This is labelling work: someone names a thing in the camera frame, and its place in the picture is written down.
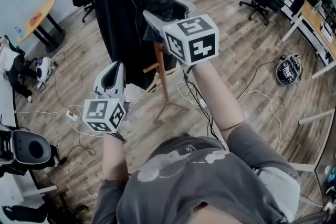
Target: wooden coat stand leg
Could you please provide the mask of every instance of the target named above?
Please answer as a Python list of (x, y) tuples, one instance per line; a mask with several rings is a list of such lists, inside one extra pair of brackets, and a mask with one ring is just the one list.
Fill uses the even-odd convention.
[(165, 70), (164, 70), (164, 61), (163, 61), (163, 48), (162, 45), (158, 42), (154, 42), (154, 50), (155, 50), (155, 55), (156, 55), (156, 60), (157, 60), (157, 64), (152, 65), (153, 68), (157, 68), (158, 72), (159, 72), (159, 77), (161, 80), (161, 85), (163, 88), (163, 96), (164, 96), (164, 104), (162, 109), (160, 110), (160, 112), (158, 113), (158, 115), (156, 116), (154, 123), (157, 122), (157, 120), (159, 119), (159, 117), (161, 116), (161, 114), (163, 113), (163, 111), (166, 109), (167, 106), (169, 105), (174, 105), (177, 106), (178, 108), (181, 109), (185, 109), (185, 110), (189, 110), (189, 108), (186, 108), (185, 106), (176, 104), (172, 101), (169, 100), (169, 95), (168, 95), (168, 88), (167, 88), (167, 80), (166, 80), (166, 76), (165, 76)]

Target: black shoe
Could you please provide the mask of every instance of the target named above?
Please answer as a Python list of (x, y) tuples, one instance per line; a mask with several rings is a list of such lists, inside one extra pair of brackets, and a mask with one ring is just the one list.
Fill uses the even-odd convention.
[(190, 135), (190, 133), (188, 133), (188, 132), (183, 132), (183, 133), (181, 134), (181, 136), (191, 136), (191, 135)]

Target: gray sleeve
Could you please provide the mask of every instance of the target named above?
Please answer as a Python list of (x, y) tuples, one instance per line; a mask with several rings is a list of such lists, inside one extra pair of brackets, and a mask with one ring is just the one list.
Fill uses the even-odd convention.
[(249, 167), (275, 167), (299, 181), (296, 170), (248, 123), (241, 124), (232, 130), (227, 145), (230, 151)]
[(125, 184), (117, 181), (104, 180), (98, 193), (96, 210), (92, 224), (117, 223), (117, 206), (124, 192)]

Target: white cube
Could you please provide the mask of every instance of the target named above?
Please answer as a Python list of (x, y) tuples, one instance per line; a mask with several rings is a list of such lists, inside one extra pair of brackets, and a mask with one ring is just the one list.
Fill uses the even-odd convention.
[(179, 20), (162, 30), (168, 51), (187, 66), (218, 56), (218, 27), (207, 14)]
[(82, 120), (94, 132), (115, 133), (126, 111), (119, 99), (85, 100)]

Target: white power adapter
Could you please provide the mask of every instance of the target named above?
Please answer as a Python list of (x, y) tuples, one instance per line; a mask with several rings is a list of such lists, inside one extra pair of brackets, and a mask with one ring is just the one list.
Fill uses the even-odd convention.
[(78, 121), (78, 119), (79, 119), (79, 116), (74, 114), (71, 109), (67, 110), (66, 116), (74, 122)]
[(200, 98), (199, 104), (201, 105), (201, 108), (206, 108), (206, 103), (204, 102), (203, 98)]

